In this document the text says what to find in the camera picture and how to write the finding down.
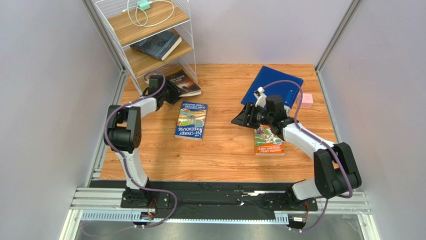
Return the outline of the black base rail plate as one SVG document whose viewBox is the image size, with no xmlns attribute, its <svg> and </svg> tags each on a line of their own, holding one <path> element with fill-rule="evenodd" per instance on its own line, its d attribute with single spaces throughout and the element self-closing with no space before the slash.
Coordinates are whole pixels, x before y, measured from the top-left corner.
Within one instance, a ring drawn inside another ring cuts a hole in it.
<svg viewBox="0 0 426 240">
<path fill-rule="evenodd" d="M 139 219 L 269 221 L 276 213 L 317 211 L 314 193 L 298 199 L 293 183 L 151 181 L 152 191 L 130 189 L 124 180 L 96 180 L 91 188 L 118 189 L 119 207 L 140 210 Z"/>
</svg>

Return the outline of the mint green charger block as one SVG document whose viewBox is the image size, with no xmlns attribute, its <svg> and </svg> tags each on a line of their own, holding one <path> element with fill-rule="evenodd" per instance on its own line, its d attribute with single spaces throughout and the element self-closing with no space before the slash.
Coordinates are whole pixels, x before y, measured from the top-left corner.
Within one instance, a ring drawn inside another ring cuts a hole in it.
<svg viewBox="0 0 426 240">
<path fill-rule="evenodd" d="M 149 0 L 138 0 L 136 6 L 138 10 L 146 11 L 151 8 L 151 2 Z"/>
</svg>

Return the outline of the nineteen eighty-four book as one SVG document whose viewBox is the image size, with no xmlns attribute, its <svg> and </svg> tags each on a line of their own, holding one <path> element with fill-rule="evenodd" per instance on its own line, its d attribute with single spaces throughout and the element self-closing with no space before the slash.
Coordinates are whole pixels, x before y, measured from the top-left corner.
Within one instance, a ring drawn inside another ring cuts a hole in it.
<svg viewBox="0 0 426 240">
<path fill-rule="evenodd" d="M 182 37 L 171 31 L 163 31 L 130 45 L 134 50 L 164 61 L 182 42 Z"/>
</svg>

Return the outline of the pink cube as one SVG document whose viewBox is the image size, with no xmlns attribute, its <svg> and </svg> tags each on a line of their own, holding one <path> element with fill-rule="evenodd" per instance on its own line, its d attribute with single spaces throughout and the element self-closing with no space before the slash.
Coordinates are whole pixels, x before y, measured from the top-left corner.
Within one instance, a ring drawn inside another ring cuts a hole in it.
<svg viewBox="0 0 426 240">
<path fill-rule="evenodd" d="M 296 97 L 296 103 L 301 109 L 310 109 L 314 104 L 314 98 L 311 93 L 299 93 Z"/>
</svg>

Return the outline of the orange 78-storey treehouse book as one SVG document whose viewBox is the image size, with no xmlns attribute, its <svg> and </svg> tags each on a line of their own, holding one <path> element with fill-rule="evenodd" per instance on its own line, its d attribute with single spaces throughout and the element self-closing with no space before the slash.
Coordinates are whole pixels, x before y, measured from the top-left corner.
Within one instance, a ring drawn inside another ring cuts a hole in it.
<svg viewBox="0 0 426 240">
<path fill-rule="evenodd" d="M 275 136 L 269 126 L 261 125 L 254 130 L 254 154 L 256 156 L 284 156 L 284 141 Z"/>
</svg>

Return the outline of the three days to see book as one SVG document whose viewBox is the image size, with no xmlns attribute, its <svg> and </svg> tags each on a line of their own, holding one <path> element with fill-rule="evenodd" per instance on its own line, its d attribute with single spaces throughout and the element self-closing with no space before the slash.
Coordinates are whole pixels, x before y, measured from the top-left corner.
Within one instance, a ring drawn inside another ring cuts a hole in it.
<svg viewBox="0 0 426 240">
<path fill-rule="evenodd" d="M 182 69 L 166 76 L 166 79 L 178 88 L 180 97 L 192 97 L 202 93 L 201 88 Z"/>
</svg>

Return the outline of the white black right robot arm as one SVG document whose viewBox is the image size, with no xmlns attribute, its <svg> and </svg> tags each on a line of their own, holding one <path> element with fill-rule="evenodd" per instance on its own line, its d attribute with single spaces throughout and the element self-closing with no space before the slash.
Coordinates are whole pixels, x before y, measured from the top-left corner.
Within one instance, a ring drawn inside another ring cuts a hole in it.
<svg viewBox="0 0 426 240">
<path fill-rule="evenodd" d="M 251 129 L 268 126 L 276 137 L 298 147 L 313 160 L 314 177 L 286 190 L 290 204 L 311 198 L 351 198 L 353 190 L 362 185 L 351 147 L 345 142 L 320 138 L 303 127 L 295 117 L 288 116 L 279 95 L 266 97 L 264 107 L 247 102 L 231 123 Z"/>
</svg>

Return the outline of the blue 91-storey treehouse book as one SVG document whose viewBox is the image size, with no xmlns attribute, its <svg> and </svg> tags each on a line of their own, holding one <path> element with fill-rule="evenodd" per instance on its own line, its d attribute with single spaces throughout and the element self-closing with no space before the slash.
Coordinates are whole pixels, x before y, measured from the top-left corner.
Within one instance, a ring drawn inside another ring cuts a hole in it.
<svg viewBox="0 0 426 240">
<path fill-rule="evenodd" d="M 183 101 L 177 119 L 174 136 L 180 139 L 201 141 L 204 137 L 208 105 Z"/>
</svg>

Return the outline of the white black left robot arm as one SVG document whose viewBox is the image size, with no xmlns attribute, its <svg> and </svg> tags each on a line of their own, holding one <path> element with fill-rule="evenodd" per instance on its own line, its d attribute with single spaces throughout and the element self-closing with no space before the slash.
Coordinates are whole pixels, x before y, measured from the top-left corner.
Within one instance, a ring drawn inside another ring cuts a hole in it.
<svg viewBox="0 0 426 240">
<path fill-rule="evenodd" d="M 126 176 L 122 208 L 149 208 L 154 205 L 149 177 L 140 159 L 142 118 L 158 111 L 165 102 L 176 103 L 179 89 L 167 81 L 164 73 L 150 71 L 145 75 L 148 87 L 138 99 L 123 105 L 110 105 L 103 130 L 104 143 L 119 157 Z"/>
</svg>

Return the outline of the blue file folder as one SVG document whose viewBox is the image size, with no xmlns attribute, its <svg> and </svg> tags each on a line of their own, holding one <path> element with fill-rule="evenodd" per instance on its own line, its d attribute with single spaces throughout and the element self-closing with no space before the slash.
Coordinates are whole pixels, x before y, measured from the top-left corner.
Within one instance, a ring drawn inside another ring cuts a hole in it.
<svg viewBox="0 0 426 240">
<path fill-rule="evenodd" d="M 262 66 L 240 103 L 255 103 L 255 91 L 262 87 L 268 97 L 280 95 L 284 105 L 292 108 L 300 92 L 296 84 L 301 87 L 303 83 L 302 78 Z"/>
</svg>

